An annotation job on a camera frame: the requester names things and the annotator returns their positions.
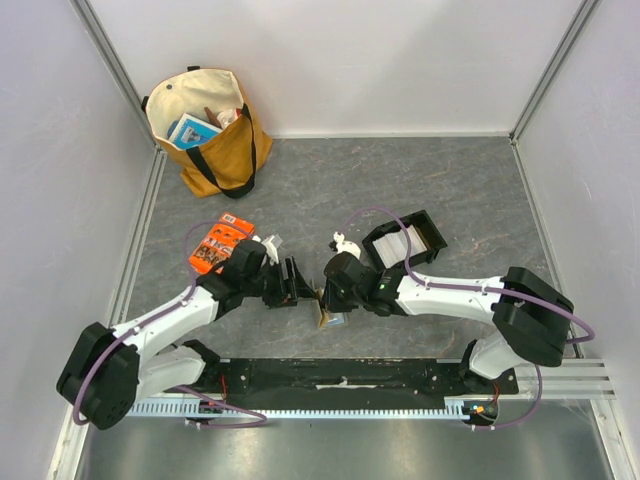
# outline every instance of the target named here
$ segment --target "orange box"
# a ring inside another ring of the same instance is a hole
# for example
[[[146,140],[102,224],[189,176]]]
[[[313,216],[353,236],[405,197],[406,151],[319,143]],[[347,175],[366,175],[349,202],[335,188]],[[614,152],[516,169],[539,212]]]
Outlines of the orange box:
[[[256,227],[253,224],[235,215],[231,215],[228,212],[220,216],[220,222],[230,223],[238,227],[248,233],[249,238],[251,238],[256,231]],[[229,258],[238,242],[245,238],[247,238],[247,235],[244,233],[224,223],[218,223],[213,226],[204,240],[200,242],[198,248],[191,254],[189,263],[191,263],[196,272],[201,275],[205,274],[209,272],[211,267],[216,263]]]

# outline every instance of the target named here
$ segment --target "mustard yellow bag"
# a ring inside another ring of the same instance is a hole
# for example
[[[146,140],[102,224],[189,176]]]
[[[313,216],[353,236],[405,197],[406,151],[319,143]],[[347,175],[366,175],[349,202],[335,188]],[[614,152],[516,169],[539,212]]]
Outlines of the mustard yellow bag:
[[[242,114],[200,146],[183,150],[169,142],[168,130],[182,114],[207,121],[204,107],[215,113],[238,108]],[[189,67],[186,73],[155,87],[143,100],[142,109],[156,141],[184,167],[182,179],[196,197],[222,192],[227,197],[240,198],[251,191],[256,170],[267,160],[272,140],[262,131],[233,72]]]

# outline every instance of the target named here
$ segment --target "open black box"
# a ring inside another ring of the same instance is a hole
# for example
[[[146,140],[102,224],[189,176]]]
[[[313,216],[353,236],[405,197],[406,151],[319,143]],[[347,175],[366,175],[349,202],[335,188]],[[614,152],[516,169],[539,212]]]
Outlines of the open black box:
[[[436,228],[429,215],[427,215],[427,212],[425,210],[411,213],[400,218],[400,220],[402,220],[402,223],[404,223],[404,226],[407,228],[413,225],[427,247],[427,250],[425,252],[411,256],[411,258],[409,259],[409,265],[411,265],[412,267],[425,262],[433,262],[438,256],[440,250],[447,246],[447,242],[445,242],[444,238],[442,238],[442,235],[440,235],[440,232]],[[373,242],[381,237],[384,237],[388,233],[395,233],[399,231],[400,225],[398,225],[395,221],[391,221],[374,228],[373,231],[362,240],[362,247],[369,254],[369,258],[371,258],[373,267],[377,271],[381,272],[385,270],[385,266],[384,263],[382,263],[382,259],[380,258],[380,255],[378,255]],[[404,261],[399,261],[389,268],[401,267],[403,263]]]

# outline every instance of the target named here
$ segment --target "metal floor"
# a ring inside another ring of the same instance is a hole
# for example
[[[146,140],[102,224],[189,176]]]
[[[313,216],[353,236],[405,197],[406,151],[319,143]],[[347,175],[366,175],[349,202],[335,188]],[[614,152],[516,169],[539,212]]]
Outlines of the metal floor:
[[[521,414],[501,403],[505,416]],[[128,418],[92,431],[77,480],[613,480],[588,403],[571,405],[545,403],[526,425],[475,433],[440,420],[274,420],[211,432]]]
[[[179,168],[166,165],[128,318],[166,302],[188,284],[182,236],[230,211],[323,283],[332,233],[356,209],[384,205],[404,215],[426,209],[449,247],[419,271],[486,277],[522,265],[549,280],[522,181],[506,138],[397,138],[276,141],[255,190],[240,200],[196,199]],[[388,221],[369,215],[349,230],[360,241]],[[206,229],[192,241],[195,247]],[[192,332],[224,357],[459,358],[489,325],[437,316],[378,318],[354,312],[349,324],[319,331],[311,306],[267,310],[259,300]],[[501,419],[525,402],[501,402]],[[546,402],[533,420],[471,433],[460,422],[281,420],[260,429],[195,431],[177,419],[128,418],[94,431],[78,478],[184,479],[608,479],[587,403]]]

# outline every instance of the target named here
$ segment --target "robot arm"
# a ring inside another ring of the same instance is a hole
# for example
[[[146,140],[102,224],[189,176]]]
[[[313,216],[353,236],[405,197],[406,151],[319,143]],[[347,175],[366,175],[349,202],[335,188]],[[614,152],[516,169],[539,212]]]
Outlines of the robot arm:
[[[272,237],[262,243],[240,242],[222,271],[212,269],[197,279],[195,289],[187,288],[141,317],[113,329],[99,323],[88,326],[58,380],[58,392],[75,403],[96,359],[133,329],[134,335],[122,341],[100,367],[81,404],[80,411],[91,423],[99,429],[109,428],[135,402],[176,385],[193,384],[207,364],[219,361],[215,353],[195,340],[161,353],[190,331],[218,320],[239,307],[245,297],[262,297],[269,307],[294,306],[299,298],[315,298],[293,258],[280,263],[277,247],[270,240]],[[138,327],[162,312],[166,313],[145,327]]]
[[[467,384],[486,384],[486,380],[524,362],[547,367],[562,363],[569,332],[567,319],[537,305],[484,291],[486,287],[518,290],[573,311],[569,300],[524,268],[511,267],[504,277],[473,280],[416,274],[426,285],[451,286],[429,288],[404,270],[378,273],[362,265],[355,255],[341,252],[329,261],[324,273],[323,301],[333,313],[361,306],[381,316],[437,314],[495,324],[498,330],[493,335],[467,347],[460,367]]]

